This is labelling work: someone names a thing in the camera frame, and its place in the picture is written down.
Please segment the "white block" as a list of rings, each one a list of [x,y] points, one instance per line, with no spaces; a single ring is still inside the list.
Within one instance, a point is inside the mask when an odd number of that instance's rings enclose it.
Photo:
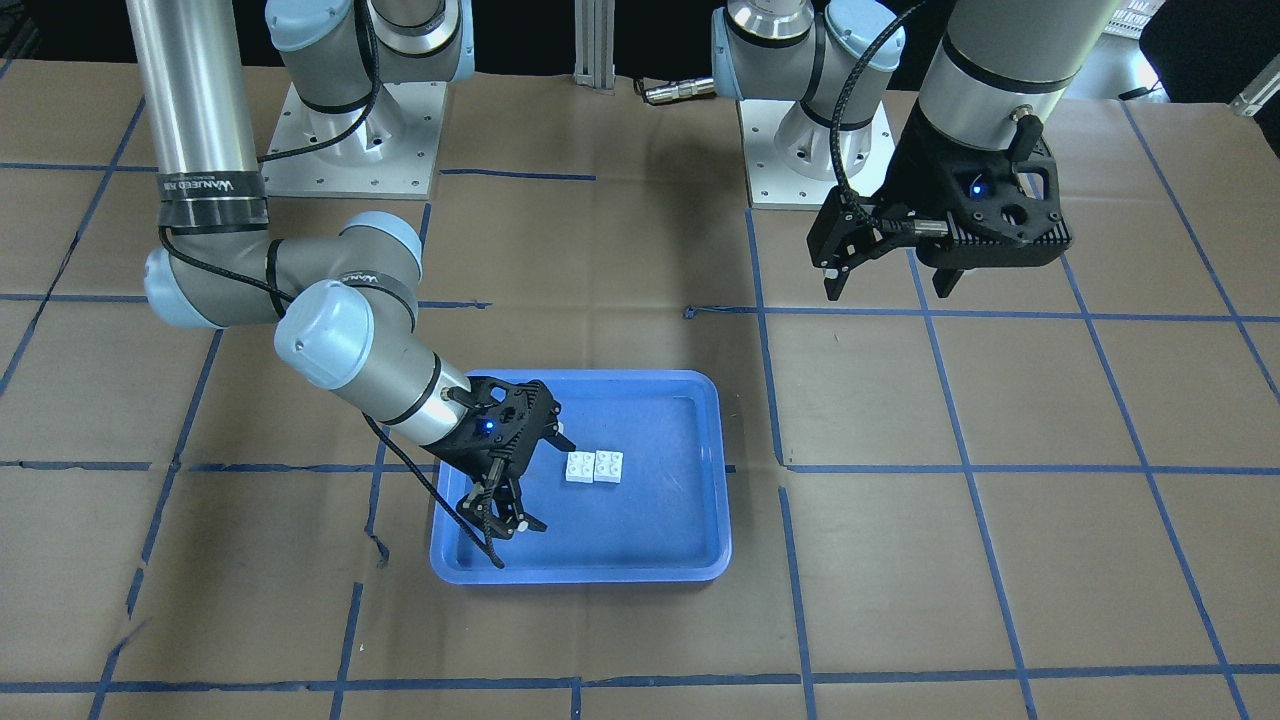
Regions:
[[[594,452],[572,451],[566,455],[564,480],[568,483],[591,484],[595,479]]]
[[[622,482],[625,455],[618,451],[600,450],[594,454],[593,480],[595,483],[618,484]]]

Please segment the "blue plastic tray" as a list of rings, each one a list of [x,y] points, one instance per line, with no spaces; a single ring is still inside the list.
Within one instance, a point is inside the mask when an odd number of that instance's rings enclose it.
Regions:
[[[576,454],[540,443],[521,487],[545,523],[498,539],[495,568],[442,509],[429,559],[461,585],[708,582],[732,555],[717,388],[676,369],[498,369],[543,380]]]

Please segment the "aluminium frame post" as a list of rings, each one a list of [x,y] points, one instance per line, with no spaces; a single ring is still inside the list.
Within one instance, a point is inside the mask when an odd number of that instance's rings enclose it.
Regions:
[[[613,0],[573,3],[573,82],[598,94],[614,94]]]

